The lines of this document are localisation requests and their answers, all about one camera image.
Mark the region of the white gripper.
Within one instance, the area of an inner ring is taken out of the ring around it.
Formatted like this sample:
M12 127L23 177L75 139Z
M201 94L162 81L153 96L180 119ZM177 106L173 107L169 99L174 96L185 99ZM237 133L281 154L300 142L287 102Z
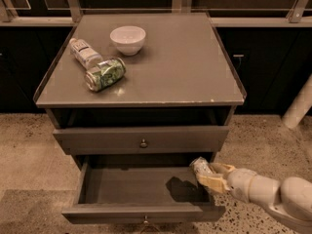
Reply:
M227 181L220 176L197 175L200 184L208 187L213 193L230 194L237 200L249 203L249 188L256 172L248 169L235 169L234 166L223 163L210 163L211 170L216 175L228 175Z

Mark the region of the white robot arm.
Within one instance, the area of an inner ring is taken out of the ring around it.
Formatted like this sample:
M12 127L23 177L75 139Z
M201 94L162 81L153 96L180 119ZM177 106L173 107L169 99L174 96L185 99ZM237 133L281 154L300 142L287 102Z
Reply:
M310 181L296 176L279 181L249 169L206 161L193 165L193 170L198 182L212 192L256 204L299 234L312 234Z

